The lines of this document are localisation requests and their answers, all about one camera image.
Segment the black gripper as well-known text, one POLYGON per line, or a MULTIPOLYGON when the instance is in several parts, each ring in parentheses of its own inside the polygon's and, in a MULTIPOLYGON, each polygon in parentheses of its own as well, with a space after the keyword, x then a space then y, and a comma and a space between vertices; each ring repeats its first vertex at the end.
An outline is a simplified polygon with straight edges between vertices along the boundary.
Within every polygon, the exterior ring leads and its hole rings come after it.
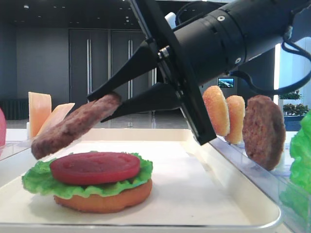
POLYGON ((87 99, 98 100, 156 67, 166 84, 156 83, 124 101, 101 123, 130 114, 180 107, 196 141, 203 145, 213 140, 216 134, 199 85, 245 61, 243 35, 237 21, 245 1, 233 1, 176 30, 170 28, 156 1, 133 0, 130 4, 147 39, 109 80, 88 94, 87 99))

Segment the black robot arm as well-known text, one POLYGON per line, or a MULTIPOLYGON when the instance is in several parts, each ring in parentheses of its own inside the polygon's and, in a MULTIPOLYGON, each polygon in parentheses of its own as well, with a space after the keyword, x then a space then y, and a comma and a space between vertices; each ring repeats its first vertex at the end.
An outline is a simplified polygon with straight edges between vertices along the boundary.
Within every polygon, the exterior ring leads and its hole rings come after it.
POLYGON ((236 0, 207 15, 199 15, 172 29, 154 0, 133 0, 131 8, 146 40, 127 63, 106 83, 88 95, 100 99, 122 84, 157 68, 163 82, 126 100, 112 115, 180 108, 196 141, 203 145, 216 137, 199 86, 230 73, 246 80, 261 95, 279 95, 304 86, 302 80, 278 90, 254 86, 235 67, 281 43, 284 50, 310 58, 295 41, 308 35, 293 32, 294 18, 309 8, 308 0, 236 0))

